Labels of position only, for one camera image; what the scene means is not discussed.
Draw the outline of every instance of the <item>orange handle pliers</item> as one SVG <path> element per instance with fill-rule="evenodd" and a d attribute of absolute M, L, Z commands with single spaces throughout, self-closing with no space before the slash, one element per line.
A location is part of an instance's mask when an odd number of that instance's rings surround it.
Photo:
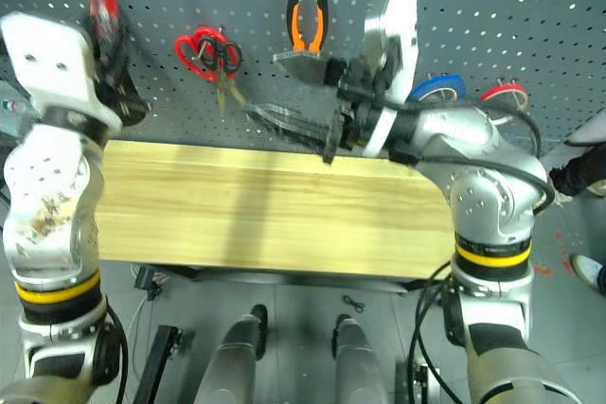
<path fill-rule="evenodd" d="M 310 43 L 310 47 L 307 48 L 299 32 L 299 0 L 288 0 L 286 6 L 286 27 L 288 28 L 288 36 L 293 44 L 293 51 L 310 51 L 320 54 L 322 44 L 324 44 L 329 31 L 329 0 L 316 0 L 316 11 L 318 26 L 315 30 L 313 41 Z"/>

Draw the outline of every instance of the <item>yellow stripe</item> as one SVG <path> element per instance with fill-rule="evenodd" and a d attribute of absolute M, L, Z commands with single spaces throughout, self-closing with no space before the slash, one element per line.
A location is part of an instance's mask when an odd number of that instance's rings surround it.
<path fill-rule="evenodd" d="M 69 289 L 54 290 L 51 292 L 32 292 L 30 290 L 23 289 L 17 283 L 15 283 L 15 288 L 17 289 L 17 295 L 19 295 L 19 298 L 28 303 L 35 303 L 37 305 L 50 305 L 53 303 L 65 302 L 67 300 L 71 300 L 72 298 L 78 297 L 79 295 L 82 295 L 83 293 L 96 286 L 100 279 L 101 273 L 99 273 L 99 271 L 97 270 L 95 274 L 93 274 L 86 281 Z"/>
<path fill-rule="evenodd" d="M 532 242 L 528 245 L 528 248 L 517 255 L 511 255 L 510 257 L 486 257 L 485 255 L 477 255 L 456 245 L 456 251 L 470 262 L 494 268 L 513 267 L 514 265 L 521 264 L 528 259 L 531 250 Z"/>

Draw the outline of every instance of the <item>gray pegboard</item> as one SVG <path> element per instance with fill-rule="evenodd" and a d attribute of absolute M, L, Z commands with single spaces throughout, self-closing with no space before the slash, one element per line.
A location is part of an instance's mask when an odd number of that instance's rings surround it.
<path fill-rule="evenodd" d="M 330 0 L 329 55 L 361 50 L 365 9 L 372 0 Z M 182 33 L 225 25 L 245 62 L 238 85 L 256 103 L 275 102 L 328 120 L 331 89 L 305 86 L 272 64 L 289 47 L 285 0 L 120 0 L 132 27 L 134 80 L 153 113 L 124 132 L 135 140 L 222 147 L 300 150 L 247 121 L 235 100 L 221 120 L 212 85 L 188 72 L 172 45 Z M 315 28 L 314 0 L 303 0 L 306 37 Z M 0 13 L 34 10 L 66 21 L 84 13 L 87 0 L 0 0 Z M 418 80 L 428 72 L 458 73 L 472 96 L 499 76 L 520 78 L 530 92 L 530 113 L 541 126 L 545 150 L 601 111 L 606 94 L 605 0 L 419 0 Z M 527 146 L 526 132 L 502 129 Z"/>

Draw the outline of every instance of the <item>scissors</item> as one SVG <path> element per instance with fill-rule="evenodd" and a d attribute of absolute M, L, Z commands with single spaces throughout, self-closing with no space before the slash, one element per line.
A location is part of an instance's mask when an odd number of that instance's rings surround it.
<path fill-rule="evenodd" d="M 188 46 L 195 56 L 187 57 L 184 49 Z M 225 94 L 228 92 L 241 106 L 246 98 L 236 87 L 236 72 L 241 66 L 242 51 L 238 44 L 227 40 L 223 28 L 209 26 L 197 28 L 192 35 L 182 35 L 174 43 L 177 57 L 196 75 L 217 84 L 217 102 L 221 117 L 225 112 Z"/>
<path fill-rule="evenodd" d="M 187 48 L 193 57 L 186 56 Z M 220 72 L 234 79 L 242 62 L 238 44 L 228 40 L 221 29 L 210 26 L 200 26 L 191 35 L 181 35 L 174 42 L 174 51 L 189 70 L 213 83 L 219 82 Z"/>

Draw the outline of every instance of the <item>wood grain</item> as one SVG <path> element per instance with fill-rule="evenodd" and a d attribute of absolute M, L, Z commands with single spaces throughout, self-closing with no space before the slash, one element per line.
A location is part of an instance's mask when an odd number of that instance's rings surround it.
<path fill-rule="evenodd" d="M 111 141 L 101 258 L 425 277 L 450 257 L 450 211 L 382 160 Z"/>

